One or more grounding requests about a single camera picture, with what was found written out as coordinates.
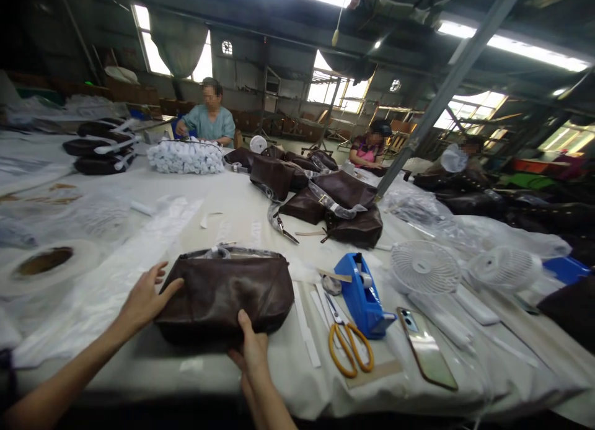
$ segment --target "scissors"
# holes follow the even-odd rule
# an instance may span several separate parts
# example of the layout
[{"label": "scissors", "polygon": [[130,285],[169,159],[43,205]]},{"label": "scissors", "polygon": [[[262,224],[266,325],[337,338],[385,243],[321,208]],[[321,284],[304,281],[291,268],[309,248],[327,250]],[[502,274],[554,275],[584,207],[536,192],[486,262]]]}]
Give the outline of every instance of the scissors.
[{"label": "scissors", "polygon": [[[343,321],[343,319],[337,312],[335,305],[333,304],[332,300],[330,299],[330,297],[328,296],[328,294],[326,292],[325,292],[325,295],[327,297],[328,304],[330,305],[330,309],[333,313],[333,318],[335,319],[335,323],[333,323],[333,325],[330,327],[330,333],[328,334],[328,347],[330,348],[330,355],[333,358],[333,362],[335,363],[335,365],[337,366],[337,368],[339,369],[341,374],[343,374],[348,379],[354,379],[355,377],[357,377],[358,370],[357,370],[357,367],[355,366],[355,361],[353,360],[353,357],[351,356],[351,352],[349,351],[350,347],[345,342],[345,339],[343,338],[343,335],[339,328],[341,325],[343,325],[345,327],[347,337],[349,338],[349,343],[351,344],[351,350],[353,351],[353,354],[355,355],[355,358],[358,361],[359,368],[363,372],[371,372],[374,369],[374,353],[372,352],[372,348],[370,348],[370,343],[369,343],[368,339],[361,333],[361,331],[359,329],[357,329],[351,323],[345,323]],[[366,346],[366,349],[367,349],[368,355],[369,355],[368,365],[364,365],[364,362],[362,362],[362,360],[359,356],[359,353],[358,353],[357,346],[355,346],[355,342],[353,341],[353,335],[351,334],[351,331],[353,331],[355,333],[355,335],[359,338],[359,340],[361,340],[361,342]],[[343,367],[343,365],[341,365],[341,362],[339,362],[339,359],[337,359],[337,355],[335,354],[335,345],[333,343],[333,336],[335,334],[337,334],[337,337],[339,338],[339,342],[341,343],[341,346],[345,350],[345,354],[347,355],[347,358],[349,359],[349,363],[351,364],[351,370],[348,370],[347,368]]]},{"label": "scissors", "polygon": [[299,241],[296,240],[293,235],[291,235],[287,230],[285,230],[285,226],[283,225],[283,221],[279,216],[277,216],[277,224],[279,224],[279,230],[281,234],[286,237],[287,239],[293,241],[294,244],[299,244]]}]

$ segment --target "hand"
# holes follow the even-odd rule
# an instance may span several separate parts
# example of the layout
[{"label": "hand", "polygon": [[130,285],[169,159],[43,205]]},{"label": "hand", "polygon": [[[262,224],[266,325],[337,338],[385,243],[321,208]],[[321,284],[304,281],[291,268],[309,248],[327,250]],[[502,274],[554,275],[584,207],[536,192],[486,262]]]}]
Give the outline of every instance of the hand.
[{"label": "hand", "polygon": [[246,384],[244,378],[252,388],[259,382],[270,380],[267,359],[268,337],[263,333],[254,333],[250,317],[243,309],[237,314],[237,321],[244,332],[244,345],[241,353],[231,349],[229,357],[242,371],[242,390],[244,390],[244,384]]},{"label": "hand", "polygon": [[175,133],[178,136],[188,136],[188,127],[183,120],[178,121],[178,124],[175,126]]},{"label": "hand", "polygon": [[155,292],[155,285],[163,283],[161,277],[165,275],[165,266],[167,261],[156,264],[151,270],[143,273],[128,294],[124,306],[112,324],[112,328],[119,331],[124,338],[129,339],[144,328],[183,286],[184,280],[178,278],[168,285],[163,294],[158,295]]}]

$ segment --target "blue tape dispenser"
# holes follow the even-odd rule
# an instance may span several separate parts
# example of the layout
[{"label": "blue tape dispenser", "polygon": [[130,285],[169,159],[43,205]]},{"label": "blue tape dispenser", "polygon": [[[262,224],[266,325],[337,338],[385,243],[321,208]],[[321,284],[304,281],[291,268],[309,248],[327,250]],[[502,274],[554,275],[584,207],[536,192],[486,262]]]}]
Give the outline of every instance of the blue tape dispenser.
[{"label": "blue tape dispenser", "polygon": [[361,253],[347,253],[335,267],[335,273],[351,276],[351,283],[341,282],[343,298],[358,329],[368,339],[381,339],[397,319],[382,310],[370,269]]}]

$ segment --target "smartphone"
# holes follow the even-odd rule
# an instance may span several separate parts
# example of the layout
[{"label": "smartphone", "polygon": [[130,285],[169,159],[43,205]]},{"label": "smartphone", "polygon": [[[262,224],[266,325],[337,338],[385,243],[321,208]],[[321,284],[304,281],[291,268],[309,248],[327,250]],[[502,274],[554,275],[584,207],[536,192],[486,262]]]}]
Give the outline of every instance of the smartphone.
[{"label": "smartphone", "polygon": [[397,308],[397,315],[407,334],[423,378],[431,384],[457,391],[459,389],[457,381],[454,380],[436,339],[431,335],[424,315],[403,308]]}]

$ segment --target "person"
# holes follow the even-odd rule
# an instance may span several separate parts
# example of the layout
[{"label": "person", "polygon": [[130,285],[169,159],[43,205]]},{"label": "person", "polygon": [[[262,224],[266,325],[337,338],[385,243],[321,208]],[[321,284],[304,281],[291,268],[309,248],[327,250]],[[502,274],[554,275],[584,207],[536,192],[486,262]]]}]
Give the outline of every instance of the person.
[{"label": "person", "polygon": [[[479,157],[483,151],[484,142],[485,138],[483,137],[467,136],[463,145],[460,145],[462,152],[468,156],[465,169],[484,173],[482,163],[479,161]],[[425,171],[425,174],[446,173],[446,170],[442,166],[441,160],[442,156],[432,163],[432,165]]]},{"label": "person", "polygon": [[[47,430],[57,425],[99,370],[150,323],[183,286],[183,279],[178,278],[161,295],[155,292],[155,285],[163,282],[166,266],[167,262],[162,262],[143,273],[107,330],[58,373],[5,412],[3,423],[7,429]],[[230,350],[229,357],[242,372],[241,389],[257,429],[297,429],[271,381],[267,335],[254,333],[244,310],[238,313],[238,321],[244,333],[244,344],[240,351]]]},{"label": "person", "polygon": [[196,130],[196,138],[217,142],[223,147],[231,147],[236,132],[234,117],[229,110],[221,106],[223,88],[214,78],[202,82],[204,105],[197,105],[183,116],[175,127],[178,136],[188,136],[191,129]]},{"label": "person", "polygon": [[382,165],[384,141],[392,134],[387,120],[374,120],[364,136],[358,136],[351,145],[349,160],[356,168],[372,172],[378,177],[384,176],[387,168]]}]

